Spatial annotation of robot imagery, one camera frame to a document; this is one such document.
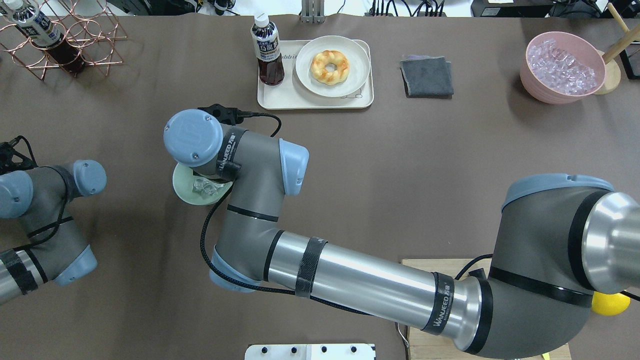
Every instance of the plastic bottle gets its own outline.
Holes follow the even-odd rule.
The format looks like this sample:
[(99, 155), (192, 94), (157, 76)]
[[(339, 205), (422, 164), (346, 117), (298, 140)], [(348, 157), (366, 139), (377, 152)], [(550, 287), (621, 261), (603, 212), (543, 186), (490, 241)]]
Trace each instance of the plastic bottle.
[(38, 8), (23, 0), (4, 0), (13, 10), (13, 22), (20, 30), (31, 37), (37, 48), (49, 54), (63, 69), (78, 73), (86, 65), (80, 50), (71, 46), (59, 27), (51, 22)]
[(269, 17), (262, 13), (254, 17), (251, 28), (255, 56), (258, 58), (260, 81), (267, 85), (277, 85), (284, 79), (284, 67), (280, 54), (278, 28)]
[[(11, 10), (3, 0), (0, 0), (0, 15), (6, 16), (6, 18), (9, 20), (13, 20), (13, 10)], [(20, 31), (20, 34), (23, 34), (24, 37), (29, 38), (29, 35), (25, 34), (19, 26), (15, 26), (15, 29), (17, 31)]]

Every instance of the wooden board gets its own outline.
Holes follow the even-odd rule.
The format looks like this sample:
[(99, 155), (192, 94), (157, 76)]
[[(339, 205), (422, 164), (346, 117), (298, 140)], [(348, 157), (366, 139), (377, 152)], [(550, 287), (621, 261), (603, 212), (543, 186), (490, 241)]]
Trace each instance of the wooden board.
[[(404, 259), (402, 264), (430, 272), (440, 272), (455, 276), (471, 259)], [(480, 260), (469, 271), (484, 268), (488, 272), (491, 259)], [(410, 327), (408, 330), (409, 360), (463, 360), (485, 359), (467, 354), (458, 350), (453, 341), (443, 336), (434, 336), (426, 332)], [(542, 356), (528, 357), (528, 359), (541, 360)], [(569, 344), (551, 351), (550, 360), (571, 360)]]

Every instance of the pink bowl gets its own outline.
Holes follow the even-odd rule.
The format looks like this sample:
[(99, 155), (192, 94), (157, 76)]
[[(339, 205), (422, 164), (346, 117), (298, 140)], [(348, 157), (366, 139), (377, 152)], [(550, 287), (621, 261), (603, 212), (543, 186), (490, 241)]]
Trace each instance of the pink bowl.
[[(598, 86), (594, 87), (590, 92), (584, 95), (566, 95), (549, 88), (538, 80), (538, 78), (533, 74), (531, 66), (527, 61), (527, 54), (529, 53), (530, 47), (540, 45), (543, 41), (549, 38), (555, 39), (559, 48), (572, 53), (576, 60), (581, 64), (592, 68), (596, 73), (596, 82), (598, 83)], [(562, 31), (550, 31), (534, 37), (527, 46), (524, 61), (520, 67), (520, 80), (522, 80), (524, 88), (527, 89), (527, 91), (536, 99), (549, 104), (568, 104), (569, 102), (587, 97), (602, 87), (604, 84), (604, 78), (604, 60), (602, 59), (602, 56), (598, 54), (596, 48), (583, 38), (577, 37), (573, 34), (563, 33)]]

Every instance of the blue joint cap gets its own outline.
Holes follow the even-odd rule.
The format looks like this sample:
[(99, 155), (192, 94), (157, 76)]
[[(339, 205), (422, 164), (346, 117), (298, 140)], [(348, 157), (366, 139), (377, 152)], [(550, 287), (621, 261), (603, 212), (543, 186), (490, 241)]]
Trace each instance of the blue joint cap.
[(558, 188), (571, 188), (576, 186), (589, 186), (613, 191), (613, 185), (608, 181), (588, 175), (569, 174), (539, 174), (523, 177), (513, 183), (507, 191), (507, 199), (502, 205), (502, 210), (510, 202), (516, 201), (532, 193), (543, 192)]
[(107, 186), (107, 173), (95, 160), (76, 160), (74, 179), (80, 195), (91, 196), (101, 193)]
[(280, 139), (280, 164), (286, 195), (297, 195), (305, 179), (309, 151), (306, 147)]
[(215, 117), (198, 109), (182, 110), (164, 127), (164, 147), (175, 161), (200, 167), (216, 157), (223, 136)]
[(33, 198), (31, 176), (18, 170), (0, 176), (0, 218), (17, 218), (24, 214)]
[[(218, 254), (218, 251), (216, 250), (216, 247), (213, 248), (211, 263), (218, 270), (220, 270), (220, 272), (222, 272), (223, 274), (225, 274), (226, 276), (229, 276), (234, 280), (242, 281), (246, 284), (255, 285), (255, 286), (258, 286), (261, 283), (261, 281), (253, 280), (250, 277), (244, 276), (243, 274), (238, 272), (236, 269), (232, 268), (231, 265), (227, 264), (226, 261), (222, 260), (222, 258)], [(214, 273), (213, 270), (209, 270), (209, 278), (211, 279), (211, 281), (213, 281), (214, 284), (220, 286), (221, 288), (225, 288), (227, 290), (239, 291), (241, 293), (252, 293), (255, 291), (248, 288), (244, 288), (240, 285), (232, 284), (231, 282), (228, 282), (223, 278), (221, 278), (220, 276), (218, 276), (218, 274)]]
[(96, 266), (98, 266), (98, 261), (93, 256), (91, 245), (87, 245), (80, 255), (60, 275), (53, 279), (53, 282), (60, 286), (69, 285), (92, 272)]

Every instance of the metal clamp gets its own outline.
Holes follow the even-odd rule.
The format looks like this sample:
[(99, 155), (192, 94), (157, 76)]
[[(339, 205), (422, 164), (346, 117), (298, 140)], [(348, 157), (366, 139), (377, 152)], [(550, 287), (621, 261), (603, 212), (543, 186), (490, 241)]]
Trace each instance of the metal clamp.
[(302, 0), (300, 20), (307, 24), (322, 24), (324, 22), (324, 0)]

